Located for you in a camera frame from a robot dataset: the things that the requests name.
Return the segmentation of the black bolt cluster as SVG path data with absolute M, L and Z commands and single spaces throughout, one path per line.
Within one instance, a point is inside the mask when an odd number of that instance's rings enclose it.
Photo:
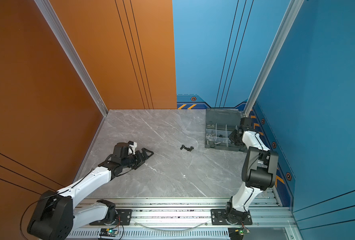
M 191 152 L 191 151 L 194 149 L 194 147 L 190 147 L 190 148 L 185 147 L 185 149 L 186 149 L 188 152 Z

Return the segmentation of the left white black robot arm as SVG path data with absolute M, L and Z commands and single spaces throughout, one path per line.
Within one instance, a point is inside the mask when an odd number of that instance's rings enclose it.
M 124 169 L 137 170 L 154 152 L 136 149 L 133 141 L 118 143 L 112 154 L 86 176 L 58 191 L 46 191 L 34 202 L 35 209 L 27 225 L 27 233 L 40 240 L 64 240 L 71 231 L 93 222 L 118 225 L 119 213 L 115 203 L 98 200 L 93 205 L 78 207 L 87 196 L 115 178 Z

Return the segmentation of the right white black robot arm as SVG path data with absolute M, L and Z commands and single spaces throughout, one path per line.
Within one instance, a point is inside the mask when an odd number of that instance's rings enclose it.
M 249 207 L 253 200 L 275 183 L 278 153 L 264 144 L 260 134 L 253 129 L 251 118 L 241 118 L 239 129 L 229 138 L 235 145 L 246 147 L 247 154 L 241 187 L 227 202 L 224 215 L 228 224 L 243 225 L 250 218 Z

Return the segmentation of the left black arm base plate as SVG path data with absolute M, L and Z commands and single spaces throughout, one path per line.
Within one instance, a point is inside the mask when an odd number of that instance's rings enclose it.
M 90 226 L 129 226 L 132 217 L 131 209 L 109 211 L 103 220 L 90 223 Z

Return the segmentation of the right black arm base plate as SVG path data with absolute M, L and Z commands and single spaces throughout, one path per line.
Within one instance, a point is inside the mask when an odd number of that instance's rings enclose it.
M 226 213 L 225 209 L 211 209 L 211 223 L 214 226 L 237 225 L 251 226 L 253 224 L 250 212 Z

